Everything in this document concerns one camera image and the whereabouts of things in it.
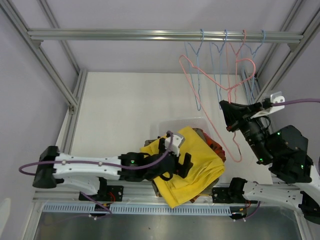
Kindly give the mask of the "orange brown camouflage trousers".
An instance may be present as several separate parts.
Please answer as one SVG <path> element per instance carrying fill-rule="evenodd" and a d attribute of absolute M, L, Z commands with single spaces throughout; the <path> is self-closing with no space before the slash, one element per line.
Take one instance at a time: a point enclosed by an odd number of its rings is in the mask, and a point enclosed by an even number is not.
<path fill-rule="evenodd" d="M 222 146 L 214 141 L 208 134 L 206 134 L 200 128 L 193 128 L 193 130 L 199 135 L 199 137 L 206 142 L 206 144 L 222 159 L 223 162 L 226 161 L 226 154 Z M 193 197 L 190 202 L 194 203 L 199 197 L 212 196 L 212 188 L 219 182 L 219 178 L 210 183 L 200 194 Z"/>

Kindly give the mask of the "blue hanger with orange trousers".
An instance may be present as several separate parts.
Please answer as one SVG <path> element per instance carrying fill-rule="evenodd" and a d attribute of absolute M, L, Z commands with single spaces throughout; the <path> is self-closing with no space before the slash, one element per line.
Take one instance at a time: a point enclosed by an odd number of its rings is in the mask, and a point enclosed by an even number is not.
<path fill-rule="evenodd" d="M 225 44 L 227 42 L 227 39 L 228 39 L 228 31 L 225 29 L 224 30 L 223 43 L 222 43 L 222 45 L 220 47 L 214 42 L 210 42 L 209 43 L 212 74 L 213 74 L 215 80 L 217 80 L 216 75 L 218 75 L 218 84 L 215 85 L 218 103 L 222 100 L 222 88 L 221 88 L 221 84 L 222 84 L 222 65 L 221 65 L 221 58 L 222 58 L 223 49 L 224 49 L 224 46 L 225 46 Z M 217 53 L 218 53 L 218 56 L 219 56 L 219 58 L 218 58 L 218 73 L 216 73 L 216 68 L 215 68 L 216 64 L 215 64 L 215 60 L 214 60 L 214 56 L 213 56 L 213 47 L 212 46 L 216 47 L 216 50 L 217 50 Z"/>

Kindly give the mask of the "blue hanger with camo trousers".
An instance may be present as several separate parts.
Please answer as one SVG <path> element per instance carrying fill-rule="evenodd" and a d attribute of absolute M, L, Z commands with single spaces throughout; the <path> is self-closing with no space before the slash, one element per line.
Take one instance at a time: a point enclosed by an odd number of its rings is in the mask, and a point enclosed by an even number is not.
<path fill-rule="evenodd" d="M 201 50 L 201 47 L 203 45 L 203 42 L 204 42 L 204 30 L 201 28 L 200 29 L 200 32 L 201 32 L 201 42 L 198 46 L 198 49 L 195 50 L 195 48 L 193 47 L 193 45 L 190 43 L 190 42 L 184 42 L 184 50 L 185 50 L 185 55 L 188 57 L 189 54 L 188 54 L 188 48 L 187 48 L 187 45 L 190 46 L 191 50 L 193 51 L 195 57 L 196 57 L 196 67 L 198 68 L 199 67 L 199 53 L 200 53 L 200 50 Z M 195 89 L 195 83 L 194 83 L 194 80 L 193 80 L 193 74 L 191 73 L 191 64 L 188 63 L 188 73 L 190 75 L 190 78 L 191 78 L 191 84 L 192 84 L 192 87 Z M 200 71 L 197 69 L 197 95 L 198 95 L 198 98 L 195 96 L 195 103 L 196 103 L 196 108 L 197 108 L 197 111 L 199 112 L 201 109 L 202 109 L 202 106 L 200 104 L 200 100 L 201 100 L 201 83 L 200 83 Z"/>

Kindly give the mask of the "grey yellow camouflage trousers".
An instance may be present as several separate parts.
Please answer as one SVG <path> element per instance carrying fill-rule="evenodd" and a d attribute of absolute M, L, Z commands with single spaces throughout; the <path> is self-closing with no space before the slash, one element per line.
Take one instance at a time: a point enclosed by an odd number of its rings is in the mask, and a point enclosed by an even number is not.
<path fill-rule="evenodd" d="M 208 140 L 212 140 L 210 138 L 210 136 L 205 132 L 203 131 L 201 128 L 197 128 L 197 127 L 194 127 L 193 130 L 199 135 L 199 137 L 208 145 L 210 146 Z M 148 147 L 150 144 L 152 144 L 153 142 L 155 142 L 157 139 L 149 139 L 149 140 L 146 140 L 145 143 L 144 143 L 144 147 Z M 159 192 L 159 189 L 158 187 L 156 186 L 156 184 L 152 181 L 151 182 L 151 185 L 153 187 L 153 190 L 154 190 L 154 193 L 157 197 L 162 197 L 161 193 Z M 196 199 L 200 196 L 211 196 L 212 193 L 211 193 L 211 186 L 209 185 L 205 190 L 203 190 L 201 193 L 199 193 L 197 196 L 193 197 L 190 201 L 192 203 L 194 203 L 196 201 Z"/>

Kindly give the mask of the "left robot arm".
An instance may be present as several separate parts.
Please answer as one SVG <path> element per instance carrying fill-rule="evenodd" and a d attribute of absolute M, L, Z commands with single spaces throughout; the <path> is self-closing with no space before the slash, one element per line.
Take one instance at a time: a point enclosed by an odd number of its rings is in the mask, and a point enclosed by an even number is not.
<path fill-rule="evenodd" d="M 101 201 L 107 197 L 107 180 L 126 182 L 164 181 L 175 175 L 187 177 L 192 156 L 180 149 L 184 137 L 179 134 L 160 137 L 155 141 L 156 152 L 128 152 L 113 157 L 78 157 L 60 152 L 55 145 L 40 155 L 33 179 L 33 187 L 53 189 L 58 185 L 78 190 Z"/>

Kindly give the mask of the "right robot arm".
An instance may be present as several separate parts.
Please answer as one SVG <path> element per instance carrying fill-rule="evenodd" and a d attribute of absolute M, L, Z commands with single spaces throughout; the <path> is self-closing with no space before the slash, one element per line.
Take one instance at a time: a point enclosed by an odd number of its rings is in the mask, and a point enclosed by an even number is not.
<path fill-rule="evenodd" d="M 308 139 L 293 125 L 270 133 L 261 122 L 273 111 L 297 103 L 303 100 L 266 98 L 250 105 L 220 101 L 227 131 L 240 131 L 257 157 L 257 164 L 269 166 L 278 179 L 297 189 L 279 189 L 234 177 L 228 187 L 212 189 L 214 203 L 266 202 L 295 211 L 314 224 L 320 223 L 320 174 L 307 154 Z"/>

